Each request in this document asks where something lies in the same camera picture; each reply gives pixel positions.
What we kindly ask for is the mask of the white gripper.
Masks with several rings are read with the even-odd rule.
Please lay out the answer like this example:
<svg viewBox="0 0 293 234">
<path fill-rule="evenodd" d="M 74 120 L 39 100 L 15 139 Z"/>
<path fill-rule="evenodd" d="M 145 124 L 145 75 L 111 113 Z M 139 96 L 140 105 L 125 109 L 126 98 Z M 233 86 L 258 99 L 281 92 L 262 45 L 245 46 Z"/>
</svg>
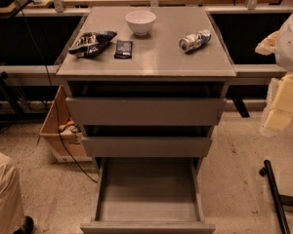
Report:
<svg viewBox="0 0 293 234">
<path fill-rule="evenodd" d="M 262 40 L 255 52 L 268 56 L 276 53 L 276 40 L 279 31 L 275 31 Z M 273 137 L 282 132 L 293 120 L 293 72 L 287 73 L 281 79 L 271 81 L 271 110 L 265 108 L 261 118 L 260 133 L 265 137 Z"/>
</svg>

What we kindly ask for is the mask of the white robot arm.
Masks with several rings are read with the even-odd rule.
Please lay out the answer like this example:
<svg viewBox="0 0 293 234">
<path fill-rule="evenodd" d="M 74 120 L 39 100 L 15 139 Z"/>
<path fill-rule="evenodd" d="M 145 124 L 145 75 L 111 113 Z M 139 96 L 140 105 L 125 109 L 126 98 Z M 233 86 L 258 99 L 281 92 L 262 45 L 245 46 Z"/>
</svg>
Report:
<svg viewBox="0 0 293 234">
<path fill-rule="evenodd" d="M 272 137 L 293 120 L 293 13 L 278 31 L 257 45 L 255 52 L 263 56 L 274 54 L 276 64 L 286 70 L 282 78 L 272 78 L 262 115 L 260 132 Z"/>
</svg>

